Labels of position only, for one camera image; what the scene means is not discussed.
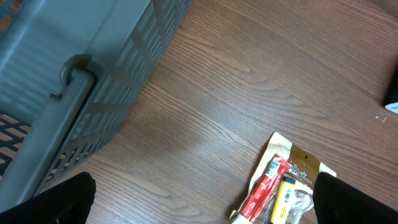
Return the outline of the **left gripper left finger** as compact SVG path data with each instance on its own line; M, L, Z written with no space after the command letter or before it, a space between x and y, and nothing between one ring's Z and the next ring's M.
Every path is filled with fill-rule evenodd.
M1 224L85 224L95 200L96 182L81 172L1 213Z

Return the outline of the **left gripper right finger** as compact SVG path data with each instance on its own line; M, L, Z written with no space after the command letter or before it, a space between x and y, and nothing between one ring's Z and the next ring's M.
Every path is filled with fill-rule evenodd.
M313 189L319 224L397 224L397 211L329 173L318 174Z

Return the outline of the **brown snack pouch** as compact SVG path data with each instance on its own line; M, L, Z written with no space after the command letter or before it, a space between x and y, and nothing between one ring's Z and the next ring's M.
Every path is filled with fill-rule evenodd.
M290 177L296 180L295 190L290 197L290 210L287 215L286 223L298 223L302 215L313 208L313 188L319 173L326 172L336 177L336 172L324 165L324 163L319 161L316 157L297 147L279 133L274 132L268 140L261 160L250 178L248 194L239 208L232 211L229 218L230 223L249 223L239 213L240 209L243 208L246 199L260 181L261 177L267 172L275 154L279 155L290 164L290 169L284 174L284 177ZM279 185L272 193L269 201L254 223L270 223Z

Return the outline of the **yellow black item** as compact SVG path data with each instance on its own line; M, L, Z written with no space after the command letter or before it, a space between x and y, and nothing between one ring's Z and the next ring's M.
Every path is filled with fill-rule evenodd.
M276 195L274 208L272 210L270 223L285 224L290 210L290 197L295 190L296 180L290 177L283 177Z

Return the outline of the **red item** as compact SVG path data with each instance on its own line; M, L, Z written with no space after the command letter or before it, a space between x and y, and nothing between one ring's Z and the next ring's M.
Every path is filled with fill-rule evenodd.
M284 174L290 169L290 164L275 154L267 172L261 177L255 188L246 199L240 214L249 223L254 223L262 209L269 201L272 193L281 182Z

